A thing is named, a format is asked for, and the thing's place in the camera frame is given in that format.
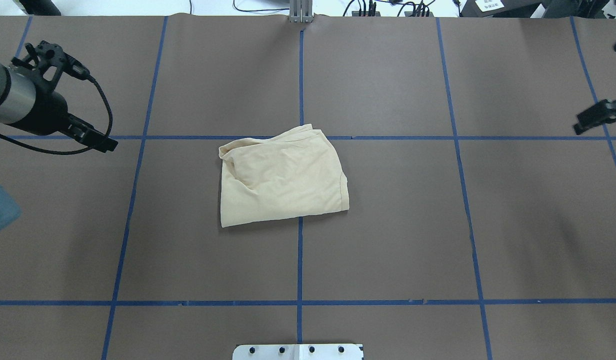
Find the white towel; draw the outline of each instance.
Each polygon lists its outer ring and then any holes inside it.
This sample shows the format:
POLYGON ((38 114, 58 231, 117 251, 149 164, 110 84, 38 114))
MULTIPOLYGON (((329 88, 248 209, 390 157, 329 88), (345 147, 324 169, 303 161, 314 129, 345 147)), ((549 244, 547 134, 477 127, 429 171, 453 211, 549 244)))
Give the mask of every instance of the white towel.
POLYGON ((270 139, 237 139, 219 158, 222 228, 349 209, 340 158, 309 123, 270 139))

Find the cream-colored fabric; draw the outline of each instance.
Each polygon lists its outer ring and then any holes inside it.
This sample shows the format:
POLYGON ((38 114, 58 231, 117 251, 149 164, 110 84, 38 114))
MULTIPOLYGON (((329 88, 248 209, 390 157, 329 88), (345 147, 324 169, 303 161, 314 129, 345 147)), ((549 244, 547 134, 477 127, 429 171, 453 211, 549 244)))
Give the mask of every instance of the cream-colored fabric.
POLYGON ((235 140, 219 148, 219 158, 222 228, 349 209, 340 158, 310 124, 235 140))

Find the white paper label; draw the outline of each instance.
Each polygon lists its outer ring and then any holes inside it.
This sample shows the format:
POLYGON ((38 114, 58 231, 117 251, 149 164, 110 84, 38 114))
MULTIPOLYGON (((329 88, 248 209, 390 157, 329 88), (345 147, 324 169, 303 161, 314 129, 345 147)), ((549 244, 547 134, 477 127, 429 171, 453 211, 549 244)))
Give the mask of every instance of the white paper label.
POLYGON ((502 0, 474 0, 474 2, 482 12, 489 12, 504 7, 502 0))

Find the white metal bracket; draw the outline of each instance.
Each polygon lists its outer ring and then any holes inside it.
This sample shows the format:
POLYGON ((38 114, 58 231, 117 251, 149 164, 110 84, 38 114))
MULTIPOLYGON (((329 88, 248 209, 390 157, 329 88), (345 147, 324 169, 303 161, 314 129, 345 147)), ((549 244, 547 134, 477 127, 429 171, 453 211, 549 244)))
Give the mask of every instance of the white metal bracket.
POLYGON ((232 360, 364 360, 362 344, 240 345, 232 360))
POLYGON ((312 23, 313 0, 290 0, 290 22, 312 23))

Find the metal clamp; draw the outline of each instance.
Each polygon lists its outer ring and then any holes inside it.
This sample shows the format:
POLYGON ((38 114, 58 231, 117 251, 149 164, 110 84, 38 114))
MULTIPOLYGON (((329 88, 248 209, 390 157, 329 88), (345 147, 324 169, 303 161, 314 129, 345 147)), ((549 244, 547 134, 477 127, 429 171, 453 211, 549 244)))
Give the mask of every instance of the metal clamp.
POLYGON ((290 22, 312 23, 313 0, 290 0, 290 22))

